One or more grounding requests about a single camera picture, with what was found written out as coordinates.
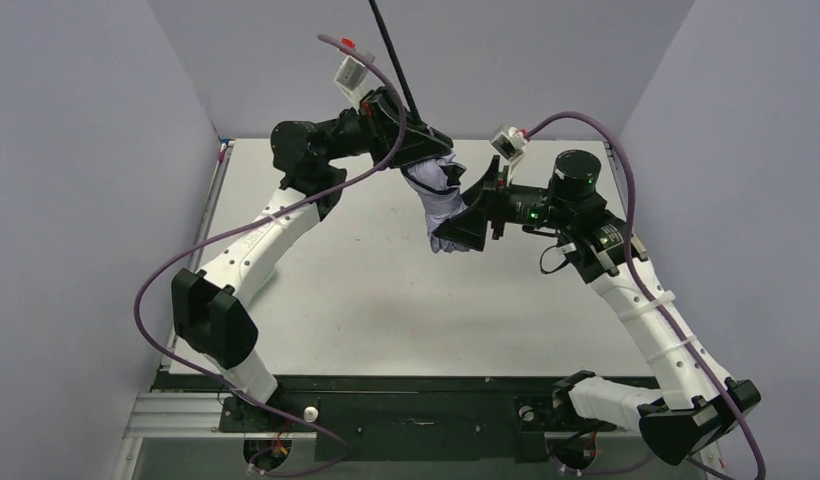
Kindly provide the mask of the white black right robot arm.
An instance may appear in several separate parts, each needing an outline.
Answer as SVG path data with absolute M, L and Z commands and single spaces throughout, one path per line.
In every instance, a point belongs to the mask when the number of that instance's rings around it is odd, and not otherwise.
M 557 408 L 637 433 L 657 458 L 678 465 L 733 430 L 761 396 L 751 381 L 734 379 L 708 359 L 630 224 L 598 193 L 600 171 L 595 155 L 567 150 L 542 188 L 509 185 L 491 164 L 468 190 L 467 208 L 435 236 L 476 251 L 509 224 L 553 237 L 566 263 L 624 326 L 657 382 L 646 389 L 581 371 L 556 385 Z

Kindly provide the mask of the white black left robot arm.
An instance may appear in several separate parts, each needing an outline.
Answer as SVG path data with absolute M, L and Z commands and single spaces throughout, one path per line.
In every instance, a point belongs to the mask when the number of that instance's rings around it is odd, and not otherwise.
M 279 383 L 256 351 L 258 328 L 247 306 L 294 242 L 338 204 L 347 172 L 333 161 L 368 154 L 375 164 L 405 170 L 452 152 L 450 137 L 413 115 L 401 133 L 403 109 L 378 88 L 334 119 L 277 124 L 270 145 L 283 176 L 256 219 L 259 227 L 197 271 L 182 269 L 172 279 L 176 334 L 253 402 L 268 402 Z

